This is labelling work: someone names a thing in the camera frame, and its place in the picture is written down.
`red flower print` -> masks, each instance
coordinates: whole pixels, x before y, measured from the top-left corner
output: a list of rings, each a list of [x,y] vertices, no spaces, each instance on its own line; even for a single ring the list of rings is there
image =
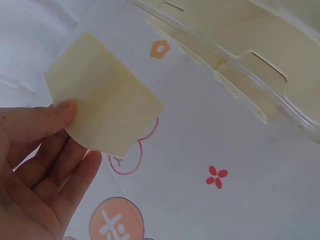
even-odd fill
[[[228,171],[227,170],[220,170],[218,173],[217,173],[217,170],[214,166],[210,166],[209,167],[209,172],[212,176],[208,177],[206,179],[206,184],[208,185],[211,185],[211,184],[214,184],[216,185],[216,187],[218,189],[221,189],[222,188],[222,181],[221,179],[225,178],[227,175],[228,175]]]

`cream plastic tray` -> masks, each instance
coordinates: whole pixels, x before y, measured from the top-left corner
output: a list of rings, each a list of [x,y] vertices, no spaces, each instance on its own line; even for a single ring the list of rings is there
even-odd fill
[[[299,28],[248,0],[129,1],[264,123],[282,112],[320,142],[320,47]]]

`white fabric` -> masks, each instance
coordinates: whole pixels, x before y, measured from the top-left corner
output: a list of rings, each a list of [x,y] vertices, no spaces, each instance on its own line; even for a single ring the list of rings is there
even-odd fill
[[[94,2],[0,1],[0,107],[32,104],[43,72]]]

